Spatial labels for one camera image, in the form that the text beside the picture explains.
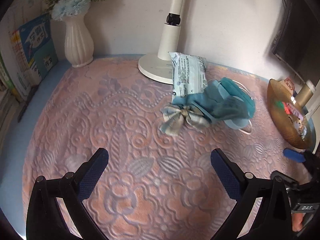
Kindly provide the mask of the green wet wipes pack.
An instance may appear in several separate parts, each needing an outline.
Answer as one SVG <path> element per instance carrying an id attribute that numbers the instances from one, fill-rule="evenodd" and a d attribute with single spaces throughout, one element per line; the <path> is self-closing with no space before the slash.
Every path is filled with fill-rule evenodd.
<path id="1" fill-rule="evenodd" d="M 200 56 L 178 52 L 169 53 L 172 62 L 172 98 L 202 93 L 208 86 L 206 79 L 207 62 Z"/>

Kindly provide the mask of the black wall television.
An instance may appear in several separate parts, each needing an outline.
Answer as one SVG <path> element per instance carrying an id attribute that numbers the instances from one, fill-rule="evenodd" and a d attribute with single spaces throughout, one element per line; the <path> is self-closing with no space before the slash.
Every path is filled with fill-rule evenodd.
<path id="1" fill-rule="evenodd" d="M 282 0 L 283 20 L 272 54 L 302 81 L 319 82 L 319 0 Z"/>

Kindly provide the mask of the golden wicker bowl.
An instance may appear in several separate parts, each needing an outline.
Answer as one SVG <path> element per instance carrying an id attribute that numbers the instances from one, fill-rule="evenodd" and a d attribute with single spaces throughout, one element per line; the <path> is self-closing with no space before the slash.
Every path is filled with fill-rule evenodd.
<path id="1" fill-rule="evenodd" d="M 291 146 L 306 150 L 312 145 L 312 133 L 302 109 L 290 92 L 279 82 L 271 79 L 267 87 L 267 106 L 271 119 L 280 135 Z M 302 140 L 293 126 L 297 119 L 307 127 L 306 139 Z"/>

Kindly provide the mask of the gold thermos bottle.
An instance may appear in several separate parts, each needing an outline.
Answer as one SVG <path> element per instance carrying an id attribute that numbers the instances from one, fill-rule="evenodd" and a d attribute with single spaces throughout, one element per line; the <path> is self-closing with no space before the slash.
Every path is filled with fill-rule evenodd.
<path id="1" fill-rule="evenodd" d="M 301 108 L 303 108 L 308 101 L 312 98 L 316 91 L 316 87 L 313 85 L 313 83 L 310 80 L 307 80 L 302 87 L 302 89 L 299 91 L 299 93 L 296 95 L 295 100 L 296 103 L 300 105 Z"/>

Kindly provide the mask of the white desk lamp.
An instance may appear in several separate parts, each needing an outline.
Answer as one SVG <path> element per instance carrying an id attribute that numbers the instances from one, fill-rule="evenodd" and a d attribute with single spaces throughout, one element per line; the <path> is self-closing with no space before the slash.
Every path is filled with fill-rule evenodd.
<path id="1" fill-rule="evenodd" d="M 177 50 L 181 32 L 181 12 L 184 0 L 172 0 L 157 54 L 146 54 L 138 61 L 139 71 L 146 77 L 164 84 L 172 84 L 170 52 Z"/>

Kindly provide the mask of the stack of books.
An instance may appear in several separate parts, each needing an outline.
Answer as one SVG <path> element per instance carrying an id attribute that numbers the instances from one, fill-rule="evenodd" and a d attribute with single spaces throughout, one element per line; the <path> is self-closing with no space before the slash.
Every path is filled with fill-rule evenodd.
<path id="1" fill-rule="evenodd" d="M 14 12 L 9 10 L 1 19 L 1 74 L 11 93 L 22 104 L 18 115 L 18 120 L 21 120 L 41 82 L 35 86 L 30 83 L 16 34 L 19 27 L 15 28 L 14 18 Z"/>

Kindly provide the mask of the plaid bow hair clip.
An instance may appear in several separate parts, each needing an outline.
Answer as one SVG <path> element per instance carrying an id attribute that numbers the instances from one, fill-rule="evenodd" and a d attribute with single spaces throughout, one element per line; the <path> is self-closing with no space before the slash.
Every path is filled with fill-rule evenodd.
<path id="1" fill-rule="evenodd" d="M 164 122 L 159 130 L 169 136 L 178 136 L 185 122 L 198 130 L 210 126 L 204 114 L 195 106 L 168 105 L 161 109 L 161 113 Z"/>

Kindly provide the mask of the light blue face mask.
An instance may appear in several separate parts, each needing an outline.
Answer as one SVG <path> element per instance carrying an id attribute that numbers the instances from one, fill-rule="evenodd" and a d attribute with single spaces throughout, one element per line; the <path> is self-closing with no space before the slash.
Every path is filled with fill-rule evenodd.
<path id="1" fill-rule="evenodd" d="M 224 123 L 231 129 L 238 130 L 246 135 L 250 135 L 253 131 L 253 126 L 250 119 L 229 119 Z"/>

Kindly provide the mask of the pink embossed table mat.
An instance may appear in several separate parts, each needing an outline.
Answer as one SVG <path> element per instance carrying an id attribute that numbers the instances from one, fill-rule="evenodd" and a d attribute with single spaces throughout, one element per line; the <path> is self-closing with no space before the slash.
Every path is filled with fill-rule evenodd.
<path id="1" fill-rule="evenodd" d="M 302 164 L 283 156 L 288 144 L 269 116 L 267 81 L 209 64 L 207 80 L 228 77 L 249 90 L 256 106 L 252 133 L 218 122 L 201 131 L 184 125 L 171 137 L 159 126 L 172 88 L 146 78 L 137 64 L 121 56 L 67 70 L 28 146 L 24 207 L 38 176 L 61 178 L 101 147 L 109 163 L 84 205 L 109 239 L 210 239 L 235 204 L 210 164 L 215 148 L 258 178 L 277 170 L 310 180 Z"/>

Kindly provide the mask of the white ribbed vase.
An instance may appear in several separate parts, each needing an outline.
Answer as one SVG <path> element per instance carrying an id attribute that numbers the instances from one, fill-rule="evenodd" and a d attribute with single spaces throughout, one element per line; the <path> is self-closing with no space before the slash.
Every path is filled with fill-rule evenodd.
<path id="1" fill-rule="evenodd" d="M 85 15 L 81 13 L 63 19 L 66 24 L 65 56 L 74 68 L 93 61 L 94 43 L 84 22 Z"/>

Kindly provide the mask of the blue cover book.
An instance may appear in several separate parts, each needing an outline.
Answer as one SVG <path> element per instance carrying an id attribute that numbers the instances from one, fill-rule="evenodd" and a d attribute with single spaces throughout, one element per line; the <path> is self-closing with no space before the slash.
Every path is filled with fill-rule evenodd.
<path id="1" fill-rule="evenodd" d="M 38 85 L 57 64 L 51 29 L 50 15 L 43 14 L 23 25 L 17 33 L 18 44 L 22 48 L 22 58 L 28 67 L 31 85 Z"/>

